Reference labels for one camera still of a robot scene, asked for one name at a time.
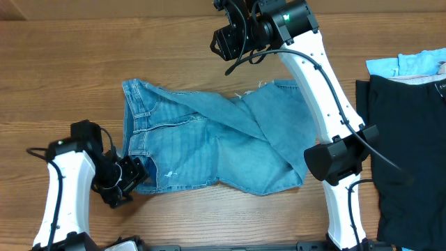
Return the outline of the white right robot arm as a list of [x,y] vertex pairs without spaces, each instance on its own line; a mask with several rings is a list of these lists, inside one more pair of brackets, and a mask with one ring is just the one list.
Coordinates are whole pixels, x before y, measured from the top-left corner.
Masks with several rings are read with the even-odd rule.
[[362,163],[376,155],[378,128],[366,125],[345,96],[325,53],[318,22],[306,1],[214,0],[229,24],[218,29],[211,50],[233,67],[276,54],[297,82],[316,124],[319,143],[304,152],[322,183],[329,227],[324,241],[299,242],[298,250],[391,250],[371,241],[361,223]]

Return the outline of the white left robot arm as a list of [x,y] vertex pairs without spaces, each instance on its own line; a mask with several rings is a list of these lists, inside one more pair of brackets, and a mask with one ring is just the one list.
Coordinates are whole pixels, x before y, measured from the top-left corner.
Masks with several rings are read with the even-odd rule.
[[49,171],[45,212],[33,250],[99,250],[89,233],[90,193],[117,208],[132,202],[131,192],[149,177],[139,158],[103,149],[97,123],[71,124],[70,136],[27,153],[44,160]]

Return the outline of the light blue denim jeans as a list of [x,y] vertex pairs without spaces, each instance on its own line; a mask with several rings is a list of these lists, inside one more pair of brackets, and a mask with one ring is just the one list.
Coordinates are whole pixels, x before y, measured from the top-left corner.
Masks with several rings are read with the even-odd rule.
[[276,79],[234,98],[140,79],[125,81],[123,92],[123,151],[149,173],[138,193],[221,182],[262,196],[305,181],[304,152],[315,144],[316,126],[293,80]]

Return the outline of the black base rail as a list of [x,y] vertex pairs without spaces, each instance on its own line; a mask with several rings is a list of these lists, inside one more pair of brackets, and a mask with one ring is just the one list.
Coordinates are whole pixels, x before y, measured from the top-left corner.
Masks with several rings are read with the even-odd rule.
[[339,248],[330,241],[300,241],[293,245],[236,245],[181,247],[179,245],[146,246],[149,251],[336,251]]

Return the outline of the light blue folded cloth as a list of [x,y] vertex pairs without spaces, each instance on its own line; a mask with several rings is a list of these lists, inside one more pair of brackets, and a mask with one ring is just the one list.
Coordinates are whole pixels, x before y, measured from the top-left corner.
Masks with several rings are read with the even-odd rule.
[[421,85],[440,81],[445,79],[445,48],[367,60],[366,67],[370,75],[403,84]]

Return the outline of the black folded garment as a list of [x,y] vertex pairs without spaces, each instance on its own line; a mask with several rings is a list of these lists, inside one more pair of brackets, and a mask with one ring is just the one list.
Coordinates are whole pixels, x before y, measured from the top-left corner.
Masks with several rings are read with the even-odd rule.
[[356,82],[357,112],[379,131],[371,160],[379,192],[378,240],[445,249],[445,81]]

